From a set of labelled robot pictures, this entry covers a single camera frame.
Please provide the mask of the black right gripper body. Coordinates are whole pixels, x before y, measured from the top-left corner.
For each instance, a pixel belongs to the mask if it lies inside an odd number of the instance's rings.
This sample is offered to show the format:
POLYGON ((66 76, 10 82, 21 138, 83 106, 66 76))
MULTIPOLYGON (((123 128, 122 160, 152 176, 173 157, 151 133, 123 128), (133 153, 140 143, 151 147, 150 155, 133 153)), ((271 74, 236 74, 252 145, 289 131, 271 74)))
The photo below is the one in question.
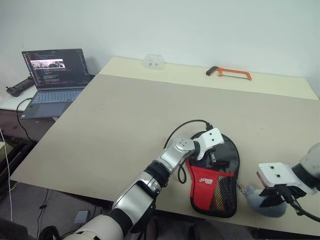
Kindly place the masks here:
POLYGON ((275 189, 278 191, 279 194, 290 194, 295 199, 303 198, 307 195, 306 192, 301 190, 299 187, 296 186, 287 186, 285 184, 277 184, 275 185, 275 189))

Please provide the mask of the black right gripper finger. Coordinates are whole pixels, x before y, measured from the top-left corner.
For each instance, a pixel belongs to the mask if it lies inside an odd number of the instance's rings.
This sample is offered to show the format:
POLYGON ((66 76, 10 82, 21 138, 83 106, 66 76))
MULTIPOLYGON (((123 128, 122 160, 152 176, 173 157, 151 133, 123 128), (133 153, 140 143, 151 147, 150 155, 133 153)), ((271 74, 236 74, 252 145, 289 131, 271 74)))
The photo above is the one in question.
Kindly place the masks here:
POLYGON ((285 200, 280 195, 270 195, 265 198, 262 203, 259 205, 260 207, 273 207, 282 204, 285 200))
POLYGON ((266 196, 276 196, 278 193, 273 188, 264 188, 261 193, 259 194, 260 197, 266 197, 266 196))

